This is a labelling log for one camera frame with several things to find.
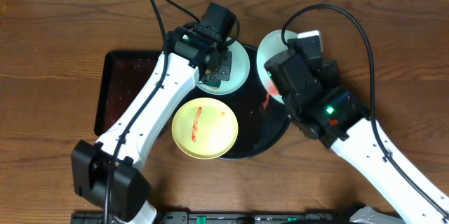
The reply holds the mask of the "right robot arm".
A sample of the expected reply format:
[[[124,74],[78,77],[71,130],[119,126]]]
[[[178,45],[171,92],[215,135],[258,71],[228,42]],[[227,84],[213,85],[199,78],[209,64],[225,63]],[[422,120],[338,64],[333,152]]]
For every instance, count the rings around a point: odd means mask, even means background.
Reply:
[[[405,223],[447,223],[448,198],[390,141],[324,61],[317,32],[269,33],[257,52],[262,84],[303,134],[357,169]]]

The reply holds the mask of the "green scouring sponge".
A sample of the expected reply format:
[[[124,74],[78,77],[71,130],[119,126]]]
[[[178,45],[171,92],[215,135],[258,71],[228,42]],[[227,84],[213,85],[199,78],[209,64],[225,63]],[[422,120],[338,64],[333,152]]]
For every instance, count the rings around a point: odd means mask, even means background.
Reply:
[[[208,79],[205,81],[205,85],[211,89],[219,89],[221,82],[222,81],[219,79]]]

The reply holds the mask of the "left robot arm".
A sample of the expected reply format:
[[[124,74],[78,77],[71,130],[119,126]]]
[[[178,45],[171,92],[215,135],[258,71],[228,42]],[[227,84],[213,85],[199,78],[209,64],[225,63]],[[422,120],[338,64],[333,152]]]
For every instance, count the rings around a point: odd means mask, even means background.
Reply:
[[[94,144],[71,153],[75,193],[103,208],[102,223],[152,223],[150,184],[142,175],[149,151],[180,101],[209,74],[234,42],[231,30],[189,24],[164,32],[152,75],[126,111]]]

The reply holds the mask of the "yellow plate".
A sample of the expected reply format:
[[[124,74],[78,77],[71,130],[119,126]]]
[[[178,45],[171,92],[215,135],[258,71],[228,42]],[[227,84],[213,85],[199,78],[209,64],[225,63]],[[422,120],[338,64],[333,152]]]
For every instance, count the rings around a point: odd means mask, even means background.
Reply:
[[[175,113],[175,144],[195,159],[214,159],[228,152],[238,137],[239,125],[232,109],[214,98],[196,98]]]

